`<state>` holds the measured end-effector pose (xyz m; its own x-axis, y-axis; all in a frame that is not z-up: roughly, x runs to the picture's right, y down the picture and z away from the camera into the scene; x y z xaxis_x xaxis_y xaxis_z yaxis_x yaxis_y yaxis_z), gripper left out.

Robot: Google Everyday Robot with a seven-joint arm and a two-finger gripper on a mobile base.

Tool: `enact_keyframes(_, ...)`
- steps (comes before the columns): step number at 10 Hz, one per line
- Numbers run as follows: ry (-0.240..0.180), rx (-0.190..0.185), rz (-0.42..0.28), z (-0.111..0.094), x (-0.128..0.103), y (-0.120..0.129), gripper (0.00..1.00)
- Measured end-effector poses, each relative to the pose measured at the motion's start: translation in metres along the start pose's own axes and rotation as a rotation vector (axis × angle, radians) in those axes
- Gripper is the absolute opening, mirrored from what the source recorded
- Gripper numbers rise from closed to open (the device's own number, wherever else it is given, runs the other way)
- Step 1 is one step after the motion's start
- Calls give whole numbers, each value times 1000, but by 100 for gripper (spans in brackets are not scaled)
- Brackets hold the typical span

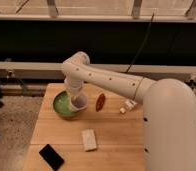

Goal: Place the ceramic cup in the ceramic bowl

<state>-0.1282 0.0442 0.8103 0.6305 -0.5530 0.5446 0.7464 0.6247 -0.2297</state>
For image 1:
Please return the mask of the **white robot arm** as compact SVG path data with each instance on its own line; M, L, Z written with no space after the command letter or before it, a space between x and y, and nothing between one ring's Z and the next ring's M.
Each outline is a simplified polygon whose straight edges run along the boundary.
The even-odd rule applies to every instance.
M74 95L88 82L143 105L145 171L196 171L196 95L188 85L98 69L84 52L61 70Z

